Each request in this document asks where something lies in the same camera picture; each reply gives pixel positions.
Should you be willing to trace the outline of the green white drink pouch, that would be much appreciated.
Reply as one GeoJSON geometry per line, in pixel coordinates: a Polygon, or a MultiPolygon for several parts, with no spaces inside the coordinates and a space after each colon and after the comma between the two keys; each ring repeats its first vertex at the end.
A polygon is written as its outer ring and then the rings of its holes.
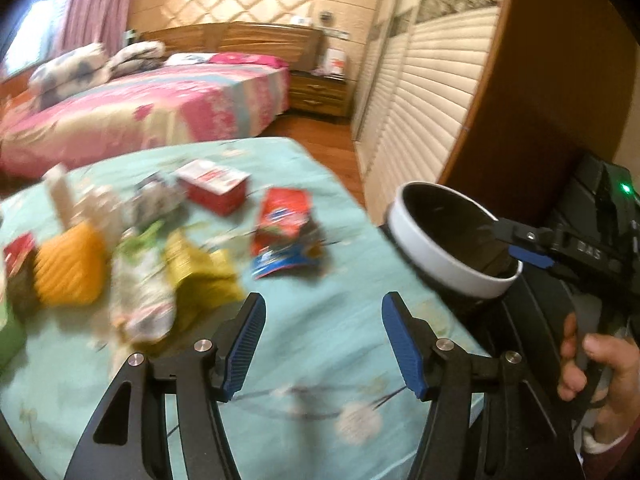
{"type": "Polygon", "coordinates": [[[163,221],[122,234],[111,264],[108,317],[128,344],[157,344],[174,326],[175,292],[160,248],[163,221]]]}

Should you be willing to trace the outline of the yellow wrapper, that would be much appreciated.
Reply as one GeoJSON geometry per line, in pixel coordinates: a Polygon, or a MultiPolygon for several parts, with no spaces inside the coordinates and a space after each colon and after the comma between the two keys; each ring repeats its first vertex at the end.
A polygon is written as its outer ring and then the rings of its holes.
{"type": "Polygon", "coordinates": [[[175,292],[174,326],[179,332],[207,313],[245,297],[239,274],[225,249],[206,252],[181,230],[175,230],[168,235],[164,259],[175,292]]]}

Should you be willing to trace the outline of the yellow ribbed sponge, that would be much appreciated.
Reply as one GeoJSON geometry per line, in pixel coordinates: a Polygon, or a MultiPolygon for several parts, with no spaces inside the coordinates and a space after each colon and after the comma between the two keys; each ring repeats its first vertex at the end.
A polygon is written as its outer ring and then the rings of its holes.
{"type": "Polygon", "coordinates": [[[35,260],[35,291],[43,307],[83,307],[106,282],[107,251],[88,221],[43,242],[35,260]]]}

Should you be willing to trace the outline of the red blue snack wrapper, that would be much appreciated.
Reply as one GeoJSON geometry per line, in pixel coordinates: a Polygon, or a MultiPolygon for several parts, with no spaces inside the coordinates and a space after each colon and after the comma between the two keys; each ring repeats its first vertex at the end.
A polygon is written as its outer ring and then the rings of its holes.
{"type": "Polygon", "coordinates": [[[298,268],[318,269],[322,244],[311,195],[301,188],[268,188],[250,245],[254,278],[298,268]]]}

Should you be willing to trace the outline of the grey white foam block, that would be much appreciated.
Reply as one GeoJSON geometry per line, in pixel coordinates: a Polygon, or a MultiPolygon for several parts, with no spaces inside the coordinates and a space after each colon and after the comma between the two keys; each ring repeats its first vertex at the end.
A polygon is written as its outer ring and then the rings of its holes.
{"type": "Polygon", "coordinates": [[[67,180],[67,169],[62,164],[57,164],[49,169],[42,177],[49,197],[52,200],[58,220],[64,230],[68,230],[73,224],[75,213],[75,199],[67,180]]]}

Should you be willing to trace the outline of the red white 1928 box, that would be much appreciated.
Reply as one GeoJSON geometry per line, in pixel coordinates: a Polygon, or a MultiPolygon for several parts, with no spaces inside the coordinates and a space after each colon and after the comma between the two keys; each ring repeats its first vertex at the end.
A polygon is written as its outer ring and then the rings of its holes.
{"type": "Polygon", "coordinates": [[[207,159],[194,159],[174,171],[186,197],[198,206],[228,217],[243,206],[250,174],[207,159]]]}

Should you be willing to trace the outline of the green milk carton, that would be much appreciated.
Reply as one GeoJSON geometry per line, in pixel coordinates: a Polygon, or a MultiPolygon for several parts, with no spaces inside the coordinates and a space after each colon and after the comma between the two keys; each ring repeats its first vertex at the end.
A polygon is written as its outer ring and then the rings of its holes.
{"type": "Polygon", "coordinates": [[[0,370],[4,370],[14,356],[21,351],[25,340],[24,327],[13,312],[6,292],[2,290],[0,307],[0,370]]]}

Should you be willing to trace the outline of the dark wooden door panel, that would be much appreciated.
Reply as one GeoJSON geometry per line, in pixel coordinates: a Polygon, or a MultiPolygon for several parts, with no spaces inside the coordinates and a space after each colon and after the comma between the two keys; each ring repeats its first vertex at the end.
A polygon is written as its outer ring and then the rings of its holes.
{"type": "Polygon", "coordinates": [[[439,183],[532,221],[575,158],[612,160],[637,40],[610,0],[502,0],[480,86],[439,183]]]}

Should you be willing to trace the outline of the teal floral table cloth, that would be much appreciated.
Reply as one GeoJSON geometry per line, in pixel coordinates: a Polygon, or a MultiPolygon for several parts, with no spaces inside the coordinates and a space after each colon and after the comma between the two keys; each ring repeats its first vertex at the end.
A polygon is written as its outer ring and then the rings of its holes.
{"type": "MultiPolygon", "coordinates": [[[[70,173],[75,190],[107,185],[130,196],[150,174],[170,176],[194,159],[247,172],[244,206],[227,218],[194,205],[181,225],[195,244],[227,247],[243,286],[259,292],[267,321],[242,390],[220,411],[245,479],[403,479],[428,407],[405,389],[381,320],[386,292],[469,352],[480,346],[387,243],[329,169],[298,143],[256,138],[154,148],[70,173]],[[311,274],[258,280],[248,242],[267,188],[302,188],[326,240],[311,274]]],[[[1,411],[49,479],[73,450],[122,364],[98,307],[40,312],[25,347],[1,376],[1,411]]]]}

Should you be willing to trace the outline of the white louvered wardrobe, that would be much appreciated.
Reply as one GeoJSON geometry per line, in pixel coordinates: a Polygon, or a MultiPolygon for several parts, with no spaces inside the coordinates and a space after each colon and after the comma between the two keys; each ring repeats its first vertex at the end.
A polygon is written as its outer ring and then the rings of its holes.
{"type": "Polygon", "coordinates": [[[372,222],[399,185],[439,179],[494,39],[501,0],[378,0],[352,136],[372,222]]]}

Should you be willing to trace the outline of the wooden nightstand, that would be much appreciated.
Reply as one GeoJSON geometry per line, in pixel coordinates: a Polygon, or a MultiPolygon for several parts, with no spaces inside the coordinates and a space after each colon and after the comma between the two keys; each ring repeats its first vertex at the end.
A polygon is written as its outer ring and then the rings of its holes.
{"type": "Polygon", "coordinates": [[[345,117],[348,107],[347,82],[341,78],[312,73],[290,73],[288,104],[291,110],[330,117],[345,117]]]}

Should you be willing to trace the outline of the white box on nightstand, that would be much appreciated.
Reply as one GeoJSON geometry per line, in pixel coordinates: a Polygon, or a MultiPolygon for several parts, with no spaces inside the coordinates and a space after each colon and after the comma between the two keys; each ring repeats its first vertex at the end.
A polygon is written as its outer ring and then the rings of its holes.
{"type": "Polygon", "coordinates": [[[326,77],[344,78],[347,54],[341,49],[327,48],[323,55],[322,72],[326,77]]]}

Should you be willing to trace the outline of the pink floral bed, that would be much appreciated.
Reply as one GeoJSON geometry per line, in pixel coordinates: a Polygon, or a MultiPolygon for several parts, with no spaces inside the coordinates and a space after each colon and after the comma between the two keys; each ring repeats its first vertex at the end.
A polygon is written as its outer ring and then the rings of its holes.
{"type": "Polygon", "coordinates": [[[290,72],[259,64],[169,66],[115,79],[1,124],[1,169],[38,179],[132,152],[259,136],[288,109],[290,72]]]}

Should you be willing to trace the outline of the folded white blue quilt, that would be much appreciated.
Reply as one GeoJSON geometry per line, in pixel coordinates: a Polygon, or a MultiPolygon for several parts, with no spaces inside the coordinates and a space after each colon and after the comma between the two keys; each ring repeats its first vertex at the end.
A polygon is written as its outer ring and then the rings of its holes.
{"type": "Polygon", "coordinates": [[[28,88],[39,106],[46,108],[110,78],[110,57],[104,44],[94,42],[40,65],[30,76],[28,88]]]}

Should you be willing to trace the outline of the striped folded blanket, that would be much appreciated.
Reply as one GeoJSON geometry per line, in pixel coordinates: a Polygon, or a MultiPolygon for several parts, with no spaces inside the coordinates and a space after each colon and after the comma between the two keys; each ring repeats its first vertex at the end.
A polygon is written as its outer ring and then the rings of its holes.
{"type": "Polygon", "coordinates": [[[165,44],[161,41],[141,41],[122,48],[108,62],[112,78],[155,70],[163,64],[165,44]]]}

